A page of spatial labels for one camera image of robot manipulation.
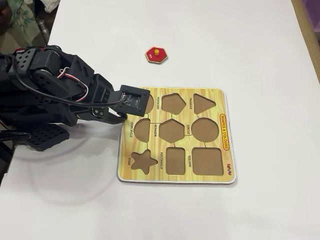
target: shape cutout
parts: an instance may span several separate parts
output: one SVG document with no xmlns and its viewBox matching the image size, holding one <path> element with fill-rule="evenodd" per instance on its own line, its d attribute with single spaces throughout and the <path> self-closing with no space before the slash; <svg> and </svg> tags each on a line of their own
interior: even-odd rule
<svg viewBox="0 0 320 240">
<path fill-rule="evenodd" d="M 154 108 L 154 98 L 151 95 L 149 95 L 144 114 L 150 113 L 153 108 Z"/>
<path fill-rule="evenodd" d="M 173 144 L 185 137 L 185 126 L 176 120 L 169 119 L 160 123 L 159 137 Z"/>
<path fill-rule="evenodd" d="M 186 151 L 182 147 L 168 147 L 165 151 L 165 171 L 168 175 L 184 175 Z"/>
<path fill-rule="evenodd" d="M 133 133 L 135 137 L 141 142 L 144 142 L 144 143 L 149 142 L 150 119 L 143 118 L 139 120 L 134 126 Z"/>
<path fill-rule="evenodd" d="M 221 150 L 215 147 L 193 148 L 192 171 L 196 175 L 222 176 L 224 168 Z"/>
<path fill-rule="evenodd" d="M 193 104 L 194 104 L 194 113 L 200 114 L 210 108 L 213 108 L 216 106 L 216 103 L 208 98 L 205 98 L 204 96 L 201 96 L 199 94 L 193 94 Z"/>
<path fill-rule="evenodd" d="M 165 95 L 161 98 L 161 109 L 165 112 L 178 115 L 186 106 L 185 101 L 178 93 Z"/>
<path fill-rule="evenodd" d="M 219 127 L 215 121 L 201 117 L 191 125 L 192 135 L 200 142 L 208 143 L 214 141 L 219 135 Z"/>
<path fill-rule="evenodd" d="M 158 161 L 151 158 L 151 151 L 149 149 L 145 150 L 143 153 L 133 152 L 131 157 L 134 159 L 134 163 L 131 169 L 141 169 L 145 175 L 149 174 L 150 167 L 158 164 Z"/>
</svg>

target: mounting hole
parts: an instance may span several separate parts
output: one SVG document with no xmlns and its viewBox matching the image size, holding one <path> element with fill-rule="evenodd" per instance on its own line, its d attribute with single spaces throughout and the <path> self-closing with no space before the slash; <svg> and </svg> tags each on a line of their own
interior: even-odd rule
<svg viewBox="0 0 320 240">
<path fill-rule="evenodd" d="M 85 66 L 83 67 L 83 71 L 84 71 L 85 76 L 88 78 L 88 77 L 89 77 L 89 74 L 88 74 L 88 71 L 87 71 L 87 69 L 86 69 Z"/>
<path fill-rule="evenodd" d="M 79 71 L 81 72 L 82 69 L 81 69 L 81 65 L 80 65 L 80 62 L 79 62 L 79 61 L 76 61 L 76 66 L 78 67 Z"/>
</svg>

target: white wire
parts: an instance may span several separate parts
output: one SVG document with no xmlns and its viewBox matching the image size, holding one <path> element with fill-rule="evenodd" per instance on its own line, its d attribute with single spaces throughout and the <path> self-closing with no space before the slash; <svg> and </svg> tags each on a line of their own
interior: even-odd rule
<svg viewBox="0 0 320 240">
<path fill-rule="evenodd" d="M 59 70 L 59 73 L 60 73 L 60 74 L 57 76 L 57 78 L 59 79 L 60 77 L 62 77 L 62 76 L 65 74 L 65 72 L 66 72 L 67 69 L 70 69 L 70 67 L 67 67 L 67 66 L 66 66 L 64 69 L 60 69 L 60 70 Z"/>
<path fill-rule="evenodd" d="M 85 97 L 86 97 L 86 96 L 88 95 L 88 93 L 89 93 L 89 88 L 88 88 L 88 86 L 85 85 L 82 81 L 80 81 L 80 80 L 79 80 L 78 78 L 76 78 L 75 76 L 72 76 L 72 75 L 67 74 L 67 73 L 65 73 L 64 75 L 65 75 L 66 77 L 68 77 L 68 78 L 71 78 L 71 79 L 73 79 L 73 80 L 76 80 L 76 81 L 79 82 L 79 83 L 82 83 L 82 84 L 85 86 L 86 91 L 85 91 L 84 96 L 81 97 L 80 99 L 76 100 L 76 102 L 80 102 L 81 100 L 85 99 Z"/>
<path fill-rule="evenodd" d="M 80 101 L 82 101 L 83 99 L 85 99 L 85 97 L 88 95 L 88 93 L 89 93 L 89 88 L 88 88 L 87 85 L 85 85 L 82 81 L 80 81 L 80 80 L 79 80 L 78 78 L 76 78 L 75 76 L 72 76 L 72 75 L 70 75 L 70 74 L 65 73 L 67 69 L 70 69 L 70 67 L 67 67 L 67 66 L 66 66 L 64 69 L 60 69 L 60 70 L 59 70 L 59 73 L 60 73 L 60 74 L 57 76 L 57 78 L 59 79 L 59 78 L 61 78 L 62 76 L 66 76 L 66 77 L 68 77 L 68 78 L 71 78 L 71 79 L 79 82 L 79 83 L 82 83 L 83 86 L 85 86 L 85 94 L 84 94 L 84 96 L 81 97 L 80 99 L 76 100 L 76 102 L 80 102 Z"/>
</svg>

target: square cutout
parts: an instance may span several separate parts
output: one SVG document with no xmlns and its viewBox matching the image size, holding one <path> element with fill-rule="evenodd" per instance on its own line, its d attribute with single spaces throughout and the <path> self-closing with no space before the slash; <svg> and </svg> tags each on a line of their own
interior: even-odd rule
<svg viewBox="0 0 320 240">
<path fill-rule="evenodd" d="M 192 171 L 196 175 L 222 176 L 224 168 L 221 150 L 216 147 L 193 148 Z"/>
</svg>

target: hexagon cutout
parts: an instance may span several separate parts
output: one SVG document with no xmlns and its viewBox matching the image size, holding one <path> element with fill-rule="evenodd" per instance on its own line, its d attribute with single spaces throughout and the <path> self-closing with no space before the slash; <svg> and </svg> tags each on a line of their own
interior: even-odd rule
<svg viewBox="0 0 320 240">
<path fill-rule="evenodd" d="M 161 99 L 161 109 L 165 112 L 178 115 L 186 106 L 186 102 L 178 93 L 165 95 Z"/>
<path fill-rule="evenodd" d="M 159 137 L 173 144 L 185 137 L 185 126 L 176 120 L 169 119 L 160 124 Z"/>
</svg>

